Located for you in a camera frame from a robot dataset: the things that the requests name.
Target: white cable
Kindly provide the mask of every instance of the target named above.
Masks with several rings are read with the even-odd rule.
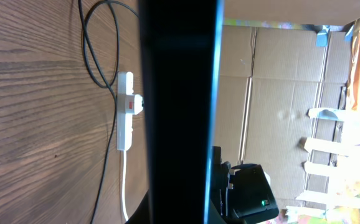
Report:
[[[122,174],[122,211],[126,222],[129,220],[128,213],[126,212],[125,202],[125,185],[126,185],[126,150],[123,151],[123,174]]]

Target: cardboard box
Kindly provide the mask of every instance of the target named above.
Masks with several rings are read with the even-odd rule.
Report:
[[[358,0],[225,0],[229,19],[344,26],[360,18]]]
[[[224,26],[214,144],[232,165],[261,164],[280,208],[323,208],[295,198],[326,192],[327,178],[306,176],[302,163],[329,164],[329,154],[309,155],[298,143],[333,139],[335,122],[306,114],[338,107],[351,55],[344,35],[332,32],[328,47],[316,47],[314,31]]]

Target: white plug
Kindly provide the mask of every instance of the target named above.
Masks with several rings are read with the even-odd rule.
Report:
[[[132,119],[134,114],[143,110],[143,97],[133,95],[133,74],[118,73],[118,105],[117,105],[116,149],[127,151],[132,140]]]

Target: brown wooden floor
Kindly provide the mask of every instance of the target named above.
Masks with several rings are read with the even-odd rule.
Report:
[[[95,1],[83,0],[85,13]],[[124,2],[137,9],[136,1]],[[141,93],[138,23],[114,7],[121,31],[119,69],[135,74],[135,93]],[[112,75],[116,35],[107,6],[96,11],[88,28],[104,71]],[[76,0],[0,0],[0,223],[90,221],[113,100],[90,79],[80,34]],[[129,215],[147,191],[143,113],[133,118],[133,129]],[[114,142],[97,223],[124,222],[121,153],[115,148]]]

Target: black cable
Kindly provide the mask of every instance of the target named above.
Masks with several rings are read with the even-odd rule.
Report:
[[[91,18],[91,16],[93,15],[94,11],[101,6],[102,4],[107,4],[111,10],[112,16],[113,16],[113,20],[115,22],[115,29],[116,29],[116,60],[115,60],[115,70],[114,70],[114,74],[113,74],[113,79],[110,83],[108,83],[107,79],[105,78],[105,75],[103,73],[103,70],[97,60],[97,57],[95,55],[95,52],[93,50],[92,44],[90,42],[90,39],[88,37],[88,32],[87,32],[87,24]],[[116,80],[116,75],[118,73],[118,66],[119,66],[119,55],[120,55],[120,35],[119,35],[119,28],[118,28],[118,22],[116,19],[116,14],[115,14],[115,10],[112,7],[112,4],[119,4],[127,9],[129,9],[134,15],[136,15],[136,17],[138,18],[138,15],[136,13],[136,11],[134,11],[131,7],[129,7],[126,4],[123,4],[122,2],[118,2],[118,1],[98,1],[97,3],[95,3],[92,8],[89,10],[89,12],[86,15],[86,19],[83,16],[83,10],[82,10],[82,0],[78,0],[78,7],[79,7],[79,15],[80,15],[80,21],[82,22],[82,53],[83,53],[83,59],[85,61],[85,66],[86,69],[90,75],[90,77],[92,78],[92,80],[100,87],[100,88],[107,88],[109,89],[112,97],[113,97],[113,101],[115,104],[115,112],[113,114],[113,122],[112,122],[112,130],[111,130],[111,134],[110,137],[108,139],[108,145],[107,145],[107,150],[105,152],[105,158],[104,158],[104,168],[103,168],[103,173],[101,176],[101,181],[100,181],[100,186],[98,188],[98,193],[97,193],[97,199],[95,201],[95,205],[94,205],[94,209],[93,209],[93,215],[92,215],[92,220],[90,221],[90,223],[94,223],[95,221],[95,215],[98,209],[98,202],[100,201],[100,196],[101,196],[101,192],[102,192],[102,187],[104,184],[104,179],[105,179],[105,171],[107,169],[107,164],[108,164],[108,156],[109,156],[109,150],[110,150],[110,145],[111,145],[111,140],[112,140],[112,136],[113,136],[113,130],[115,128],[115,121],[116,121],[116,95],[114,93],[114,91],[112,90],[112,85],[114,84],[115,80]],[[97,67],[98,72],[100,73],[101,78],[104,81],[105,85],[102,85],[94,76],[92,69],[90,68],[90,64],[88,62],[88,58],[87,58],[87,51],[86,51],[86,47],[88,45],[88,48],[90,49],[90,53],[93,57],[94,63]]]

